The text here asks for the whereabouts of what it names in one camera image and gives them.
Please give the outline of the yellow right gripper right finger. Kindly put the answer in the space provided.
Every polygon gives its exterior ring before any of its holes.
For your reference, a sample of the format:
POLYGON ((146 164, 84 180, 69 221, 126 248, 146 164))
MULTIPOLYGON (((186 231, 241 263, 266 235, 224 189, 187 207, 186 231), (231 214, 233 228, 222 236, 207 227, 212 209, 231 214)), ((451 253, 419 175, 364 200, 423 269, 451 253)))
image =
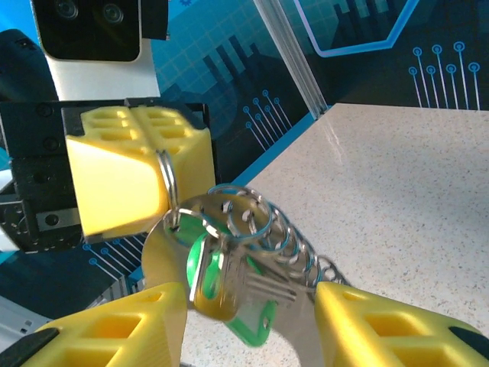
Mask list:
POLYGON ((326 366, 486 366, 488 338, 446 315, 332 282, 316 288, 326 366))

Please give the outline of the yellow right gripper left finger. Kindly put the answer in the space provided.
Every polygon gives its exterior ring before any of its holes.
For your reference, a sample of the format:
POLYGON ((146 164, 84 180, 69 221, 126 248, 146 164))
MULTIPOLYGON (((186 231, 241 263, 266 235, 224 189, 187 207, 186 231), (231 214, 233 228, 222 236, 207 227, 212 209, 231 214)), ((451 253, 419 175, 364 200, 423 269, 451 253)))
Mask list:
POLYGON ((162 284, 48 323, 58 334, 25 364, 178 366, 186 317, 182 284, 162 284))

